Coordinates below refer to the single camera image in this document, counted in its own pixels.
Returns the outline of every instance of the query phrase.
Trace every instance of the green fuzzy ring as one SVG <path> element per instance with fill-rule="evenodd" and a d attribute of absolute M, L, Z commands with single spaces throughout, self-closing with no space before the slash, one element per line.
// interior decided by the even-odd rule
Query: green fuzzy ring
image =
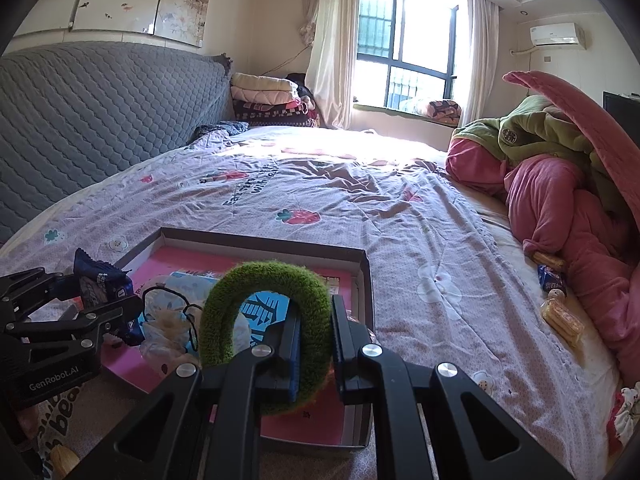
<path fill-rule="evenodd" d="M 270 405 L 265 413 L 281 413 L 309 402 L 324 384 L 331 361 L 331 304 L 326 287 L 310 270 L 280 262 L 249 262 L 231 269 L 209 293 L 200 321 L 203 367 L 228 363 L 233 357 L 233 327 L 240 306 L 254 292 L 270 290 L 300 308 L 300 388 L 293 405 Z"/>

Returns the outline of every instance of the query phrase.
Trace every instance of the window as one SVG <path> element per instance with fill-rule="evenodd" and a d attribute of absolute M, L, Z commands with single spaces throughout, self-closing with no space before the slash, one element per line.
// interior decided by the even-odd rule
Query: window
<path fill-rule="evenodd" d="M 410 111 L 414 98 L 451 99 L 461 5 L 466 23 L 466 0 L 360 0 L 354 101 Z"/>

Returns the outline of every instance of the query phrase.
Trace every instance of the window frame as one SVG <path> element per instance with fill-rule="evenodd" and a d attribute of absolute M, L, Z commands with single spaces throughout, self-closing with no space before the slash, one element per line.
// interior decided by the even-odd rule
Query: window frame
<path fill-rule="evenodd" d="M 456 60 L 456 26 L 458 9 L 460 6 L 455 6 L 451 9 L 451 17 L 449 21 L 449 59 L 447 59 L 447 73 L 440 72 L 438 70 L 432 70 L 419 65 L 414 65 L 402 61 L 402 48 L 404 46 L 404 28 L 406 25 L 406 3 L 402 0 L 402 16 L 400 23 L 400 39 L 398 46 L 398 59 L 394 59 L 394 51 L 396 49 L 396 25 L 398 20 L 398 0 L 394 0 L 393 11 L 391 15 L 391 34 L 389 42 L 389 55 L 388 57 L 376 56 L 374 54 L 361 54 L 357 52 L 356 46 L 356 59 L 361 61 L 372 61 L 376 63 L 382 63 L 386 65 L 386 88 L 385 88 L 385 108 L 389 108 L 389 87 L 391 85 L 391 68 L 402 68 L 410 70 L 411 72 L 419 72 L 422 74 L 444 79 L 444 95 L 442 99 L 451 99 L 453 94 L 453 83 L 457 76 L 454 75 L 455 60 Z M 360 26 L 360 13 L 358 13 L 358 26 Z"/>

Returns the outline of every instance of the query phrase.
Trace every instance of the open tray box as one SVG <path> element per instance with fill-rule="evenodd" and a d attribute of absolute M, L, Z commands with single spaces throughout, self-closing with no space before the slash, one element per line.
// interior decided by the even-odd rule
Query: open tray box
<path fill-rule="evenodd" d="M 307 267 L 321 276 L 339 276 L 339 293 L 351 317 L 374 332 L 371 276 L 364 250 L 162 227 L 114 264 L 130 271 L 137 290 L 158 274 L 174 270 L 220 272 L 233 264 L 256 260 L 279 260 Z M 138 348 L 104 345 L 102 364 L 143 391 L 150 391 L 162 380 L 144 362 Z M 360 451 L 369 443 L 370 406 L 338 404 L 335 383 L 330 382 L 313 404 L 291 414 L 263 417 L 263 448 L 316 456 L 348 456 Z M 344 410 L 342 431 L 334 427 L 333 436 L 327 427 L 328 417 L 322 416 L 326 410 Z"/>

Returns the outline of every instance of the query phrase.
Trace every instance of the air conditioner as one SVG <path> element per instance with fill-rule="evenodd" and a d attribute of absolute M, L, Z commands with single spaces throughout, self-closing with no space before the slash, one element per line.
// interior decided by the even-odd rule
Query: air conditioner
<path fill-rule="evenodd" d="M 535 46 L 587 48 L 584 31 L 575 23 L 531 27 L 531 43 Z"/>

